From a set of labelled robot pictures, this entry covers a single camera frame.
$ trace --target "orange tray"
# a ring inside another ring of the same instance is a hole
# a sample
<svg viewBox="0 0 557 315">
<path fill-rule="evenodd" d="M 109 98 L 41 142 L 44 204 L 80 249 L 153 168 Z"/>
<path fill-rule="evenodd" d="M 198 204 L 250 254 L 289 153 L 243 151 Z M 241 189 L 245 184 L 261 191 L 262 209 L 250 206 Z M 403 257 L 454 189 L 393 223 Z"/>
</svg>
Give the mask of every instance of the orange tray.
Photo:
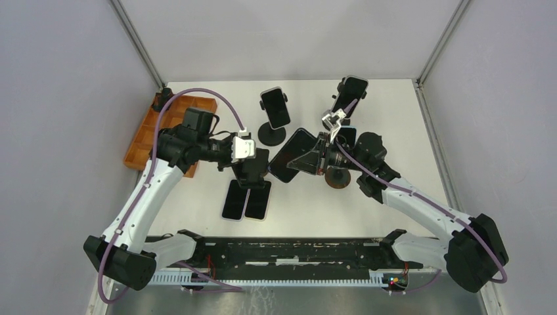
<svg viewBox="0 0 557 315">
<path fill-rule="evenodd" d="M 160 128 L 172 128 L 182 123 L 188 107 L 197 107 L 214 113 L 217 111 L 217 102 L 214 98 L 180 96 L 162 116 Z M 123 164 L 130 169 L 137 169 L 139 171 L 145 169 L 145 164 L 149 160 L 149 152 L 153 147 L 153 136 L 157 118 L 158 112 L 155 112 L 149 106 L 149 111 L 145 115 L 145 118 L 143 118 L 143 122 L 135 133 L 135 137 L 133 137 L 133 141 L 129 145 L 125 158 L 123 159 Z M 196 168 L 197 163 L 190 167 L 184 174 L 184 177 L 192 178 Z"/>
</svg>

